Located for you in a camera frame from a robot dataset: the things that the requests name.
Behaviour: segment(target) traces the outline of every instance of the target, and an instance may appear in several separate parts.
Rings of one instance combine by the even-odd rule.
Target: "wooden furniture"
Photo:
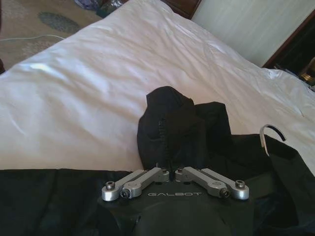
[[[172,10],[187,18],[191,19],[197,10],[201,0],[161,0],[169,5]]]
[[[263,67],[299,75],[315,57],[315,10],[284,42]]]

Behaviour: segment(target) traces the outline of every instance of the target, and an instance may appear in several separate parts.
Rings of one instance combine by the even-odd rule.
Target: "patterned rug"
[[[101,18],[74,0],[2,0],[0,38],[54,34],[69,37]],[[5,69],[59,42],[54,37],[0,42]]]

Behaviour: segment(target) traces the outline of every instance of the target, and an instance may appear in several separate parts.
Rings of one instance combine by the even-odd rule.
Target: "wrinkled sheet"
[[[159,0],[130,0],[0,76],[0,168],[142,168],[138,120],[161,86],[225,103],[233,134],[277,126],[315,173],[315,93]]]

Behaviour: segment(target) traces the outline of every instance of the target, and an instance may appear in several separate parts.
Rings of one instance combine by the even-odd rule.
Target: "black garment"
[[[315,234],[315,178],[295,149],[266,136],[268,157],[259,135],[231,134],[224,104],[194,105],[171,87],[147,104],[137,136],[145,169],[192,166],[243,179],[256,198],[255,235]]]
[[[97,199],[115,171],[0,171],[1,236],[96,236]]]

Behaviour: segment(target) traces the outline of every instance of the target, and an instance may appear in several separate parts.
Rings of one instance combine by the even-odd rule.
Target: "metal linkage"
[[[245,182],[242,180],[233,181],[210,169],[202,169],[201,173],[204,173],[211,178],[224,182],[227,185],[227,188],[230,191],[232,197],[235,199],[246,200],[250,197],[250,189],[245,185]]]
[[[104,201],[110,202],[119,198],[120,193],[123,189],[125,183],[134,180],[135,178],[143,175],[144,170],[137,170],[127,175],[126,177],[120,179],[117,182],[107,182],[105,187],[102,188],[102,198]]]
[[[203,188],[205,188],[208,194],[219,197],[228,198],[230,192],[225,183],[216,179],[212,179],[204,173],[196,170],[192,167],[179,168],[175,172],[176,181],[194,181]]]
[[[144,175],[124,184],[121,191],[121,197],[132,199],[141,195],[142,190],[149,186],[152,182],[169,181],[169,172],[166,169],[154,167]]]

